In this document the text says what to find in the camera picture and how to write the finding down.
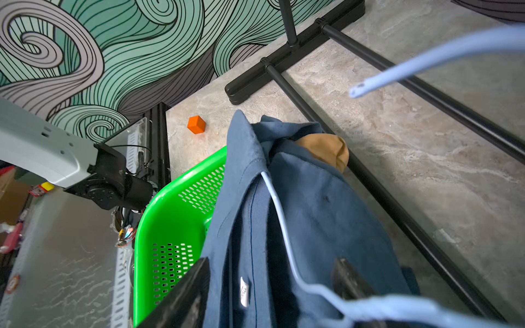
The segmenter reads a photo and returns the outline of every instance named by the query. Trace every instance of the orange cube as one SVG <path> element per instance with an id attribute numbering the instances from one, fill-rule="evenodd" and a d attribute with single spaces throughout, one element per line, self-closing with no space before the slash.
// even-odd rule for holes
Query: orange cube
<path id="1" fill-rule="evenodd" d="M 206 128 L 206 122 L 200 116 L 193 116 L 188 121 L 188 129 L 195 134 L 203 133 Z"/>

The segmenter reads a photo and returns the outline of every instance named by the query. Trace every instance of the floor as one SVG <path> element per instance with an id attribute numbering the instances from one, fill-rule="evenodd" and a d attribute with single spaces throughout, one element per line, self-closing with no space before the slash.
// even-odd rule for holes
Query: floor
<path id="1" fill-rule="evenodd" d="M 299 25 L 298 32 L 335 1 Z M 501 25 L 445 0 L 367 0 L 366 13 L 344 33 L 393 62 L 472 31 Z M 173 107 L 167 113 L 172 178 L 226 144 L 229 121 L 241 109 L 306 121 L 271 82 L 234 106 L 224 86 L 285 43 L 284 36 Z M 432 69 L 426 82 L 525 139 L 525 58 L 483 55 Z M 378 71 L 332 41 L 283 75 L 511 322 L 525 322 L 525 167 L 487 141 L 394 84 L 359 99 L 348 88 Z M 200 115 L 206 132 L 185 128 Z M 352 187 L 384 222 L 401 264 L 411 266 L 424 295 L 466 311 L 444 281 L 347 172 Z"/>

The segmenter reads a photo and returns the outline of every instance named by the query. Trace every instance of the metal frame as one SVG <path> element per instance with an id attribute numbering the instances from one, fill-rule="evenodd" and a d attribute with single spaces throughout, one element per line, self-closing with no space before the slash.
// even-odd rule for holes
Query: metal frame
<path id="1" fill-rule="evenodd" d="M 148 147 L 151 149 L 151 159 L 153 162 L 150 167 L 153 168 L 153 172 L 148 180 L 157 184 L 157 190 L 162 189 L 162 187 L 171 182 L 170 156 L 166 127 L 166 111 L 168 109 L 170 108 L 165 103 L 160 102 L 143 114 L 143 116 L 151 122 Z"/>
<path id="2" fill-rule="evenodd" d="M 289 1 L 280 0 L 279 3 L 288 43 L 268 57 L 261 58 L 260 63 L 230 82 L 225 87 L 225 91 L 232 104 L 239 104 L 273 79 L 309 121 L 318 122 L 325 132 L 334 134 L 333 130 L 306 103 L 280 72 L 285 71 L 307 53 L 320 46 L 328 37 L 380 70 L 385 70 L 394 64 L 339 31 L 364 14 L 364 0 L 343 1 L 300 33 L 297 43 L 293 42 L 295 26 L 293 17 L 290 16 Z M 306 34 L 310 36 L 310 39 L 305 42 Z M 400 81 L 400 84 L 525 164 L 525 143 L 519 138 L 421 79 L 411 77 Z M 503 315 L 453 263 L 450 257 L 434 243 L 417 221 L 396 201 L 350 149 L 349 154 L 348 168 L 470 310 L 474 314 L 489 319 L 505 321 Z"/>

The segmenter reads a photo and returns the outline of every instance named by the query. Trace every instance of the black cable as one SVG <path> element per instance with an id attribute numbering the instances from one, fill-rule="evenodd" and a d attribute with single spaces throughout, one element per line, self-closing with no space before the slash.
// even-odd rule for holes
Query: black cable
<path id="1" fill-rule="evenodd" d="M 146 146 L 139 146 L 139 145 L 115 145 L 115 146 L 110 146 L 111 148 L 115 148 L 115 147 L 139 147 L 139 148 L 144 148 L 144 149 L 147 149 L 150 151 L 150 156 L 152 156 L 152 152 L 151 152 L 151 149 L 149 149 L 148 147 Z"/>
<path id="2" fill-rule="evenodd" d="M 131 175 L 137 175 L 137 174 L 140 173 L 140 171 L 141 171 L 141 170 L 138 170 L 136 173 L 132 173 L 132 172 L 131 172 L 130 170 L 128 170 L 128 168 L 126 167 L 126 172 L 127 172 L 128 174 L 131 174 Z"/>

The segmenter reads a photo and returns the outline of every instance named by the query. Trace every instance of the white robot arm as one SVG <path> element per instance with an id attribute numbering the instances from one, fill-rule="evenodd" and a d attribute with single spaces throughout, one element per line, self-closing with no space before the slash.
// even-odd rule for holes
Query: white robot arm
<path id="1" fill-rule="evenodd" d="M 0 159 L 101 208 L 143 209 L 153 187 L 125 169 L 122 154 L 59 129 L 0 98 Z"/>

